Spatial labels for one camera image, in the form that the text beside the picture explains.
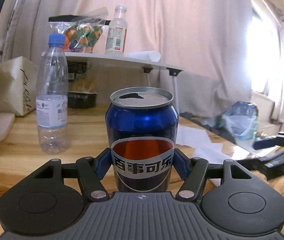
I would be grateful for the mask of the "white drink bottle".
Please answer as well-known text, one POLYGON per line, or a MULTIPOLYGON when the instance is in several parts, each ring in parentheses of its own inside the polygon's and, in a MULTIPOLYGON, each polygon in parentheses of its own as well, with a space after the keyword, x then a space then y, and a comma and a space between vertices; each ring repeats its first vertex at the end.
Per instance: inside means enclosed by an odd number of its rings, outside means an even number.
POLYGON ((125 50, 127 21, 127 7, 125 5, 117 5, 114 11, 114 18, 109 23, 105 54, 123 56, 125 50))

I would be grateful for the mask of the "clear water bottle blue cap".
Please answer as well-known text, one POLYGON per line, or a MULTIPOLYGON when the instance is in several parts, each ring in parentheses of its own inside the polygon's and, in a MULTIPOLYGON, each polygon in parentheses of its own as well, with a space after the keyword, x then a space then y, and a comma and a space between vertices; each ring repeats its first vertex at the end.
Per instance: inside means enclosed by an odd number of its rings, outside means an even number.
POLYGON ((53 33, 42 56, 36 81, 36 118, 39 145, 47 154, 68 147, 68 65, 63 50, 65 36, 53 33))

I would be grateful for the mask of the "pink curtain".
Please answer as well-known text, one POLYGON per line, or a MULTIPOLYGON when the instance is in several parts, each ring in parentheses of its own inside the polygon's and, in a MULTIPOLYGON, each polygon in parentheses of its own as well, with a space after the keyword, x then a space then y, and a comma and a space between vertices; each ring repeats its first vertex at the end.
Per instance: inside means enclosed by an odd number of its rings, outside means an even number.
POLYGON ((158 51, 164 63, 181 68, 181 112, 212 117, 251 100, 245 69, 250 0, 25 0, 12 55, 39 64, 50 16, 86 15, 101 7, 112 14, 120 4, 127 7, 125 51, 158 51))

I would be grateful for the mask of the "white paper sheet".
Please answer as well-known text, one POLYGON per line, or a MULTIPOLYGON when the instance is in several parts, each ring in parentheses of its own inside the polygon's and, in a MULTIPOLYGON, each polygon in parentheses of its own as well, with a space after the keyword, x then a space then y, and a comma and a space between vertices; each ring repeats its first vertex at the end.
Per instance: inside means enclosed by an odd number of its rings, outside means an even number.
POLYGON ((203 129, 178 125, 176 144, 194 148, 192 157, 206 159, 210 164, 223 164, 224 160, 231 159, 222 152, 223 145, 211 142, 203 129))

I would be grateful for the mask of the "blue plastic bag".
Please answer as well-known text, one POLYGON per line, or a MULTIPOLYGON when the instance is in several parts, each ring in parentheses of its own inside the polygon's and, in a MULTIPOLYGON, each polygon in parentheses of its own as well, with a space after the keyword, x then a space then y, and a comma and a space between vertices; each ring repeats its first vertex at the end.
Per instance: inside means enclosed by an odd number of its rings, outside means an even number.
POLYGON ((236 140, 255 138, 259 126, 258 108, 250 102, 238 101, 221 115, 221 126, 236 140))

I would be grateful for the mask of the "black tray under table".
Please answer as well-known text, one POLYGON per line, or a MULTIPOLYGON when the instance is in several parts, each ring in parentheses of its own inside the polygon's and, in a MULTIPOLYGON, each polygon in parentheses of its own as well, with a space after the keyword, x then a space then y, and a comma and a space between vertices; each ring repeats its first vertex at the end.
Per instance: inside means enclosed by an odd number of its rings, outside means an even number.
POLYGON ((68 107, 88 109, 96 106, 97 93, 68 92, 68 107))

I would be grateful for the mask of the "white folding table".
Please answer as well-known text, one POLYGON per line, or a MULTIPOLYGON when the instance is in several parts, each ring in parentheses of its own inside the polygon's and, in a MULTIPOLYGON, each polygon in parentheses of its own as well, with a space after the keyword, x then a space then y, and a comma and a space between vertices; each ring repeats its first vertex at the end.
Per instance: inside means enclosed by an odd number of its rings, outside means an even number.
POLYGON ((154 69, 157 70, 168 70, 169 75, 172 77, 173 91, 174 91, 174 100, 175 108, 177 113, 179 113, 179 96, 178 96, 178 87, 177 87, 177 76, 181 69, 176 66, 169 64, 164 64, 161 62, 152 62, 141 59, 133 59, 129 57, 119 57, 114 55, 105 55, 105 54, 91 54, 91 53, 76 53, 76 52, 65 52, 68 61, 71 62, 85 62, 87 65, 90 63, 102 63, 107 66, 112 67, 129 67, 129 68, 141 68, 146 74, 147 85, 150 86, 150 72, 154 69))

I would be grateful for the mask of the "bag of oranges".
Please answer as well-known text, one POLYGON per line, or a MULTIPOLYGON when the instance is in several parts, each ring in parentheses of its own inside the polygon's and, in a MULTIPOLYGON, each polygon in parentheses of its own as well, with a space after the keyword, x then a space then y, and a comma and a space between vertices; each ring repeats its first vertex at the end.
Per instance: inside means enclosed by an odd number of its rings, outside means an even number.
POLYGON ((65 52, 92 53, 107 21, 101 16, 59 15, 48 22, 53 32, 64 35, 65 52))

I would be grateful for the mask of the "white paper roll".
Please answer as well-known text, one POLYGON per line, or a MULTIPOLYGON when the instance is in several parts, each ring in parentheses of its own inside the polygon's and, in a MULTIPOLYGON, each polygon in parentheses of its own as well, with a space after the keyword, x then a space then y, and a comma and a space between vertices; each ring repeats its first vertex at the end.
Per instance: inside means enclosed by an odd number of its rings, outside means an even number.
POLYGON ((145 61, 159 62, 161 60, 161 54, 158 51, 137 51, 131 52, 127 57, 132 59, 139 59, 145 61))

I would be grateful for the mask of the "beige paper bag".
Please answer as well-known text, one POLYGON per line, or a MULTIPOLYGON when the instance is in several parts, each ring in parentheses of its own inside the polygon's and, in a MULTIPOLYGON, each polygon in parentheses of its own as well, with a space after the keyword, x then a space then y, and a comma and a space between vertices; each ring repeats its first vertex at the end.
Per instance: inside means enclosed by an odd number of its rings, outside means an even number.
POLYGON ((37 66, 20 56, 0 64, 0 112, 25 116, 35 109, 37 66))

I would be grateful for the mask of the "blue Pepsi can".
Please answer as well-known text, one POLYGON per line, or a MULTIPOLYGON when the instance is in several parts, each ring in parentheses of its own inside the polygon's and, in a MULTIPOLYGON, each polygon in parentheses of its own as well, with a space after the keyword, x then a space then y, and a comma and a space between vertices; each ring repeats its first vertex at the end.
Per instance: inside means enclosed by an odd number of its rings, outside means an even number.
POLYGON ((118 190, 166 191, 179 121, 173 94, 128 87, 112 93, 110 100, 105 120, 118 190))

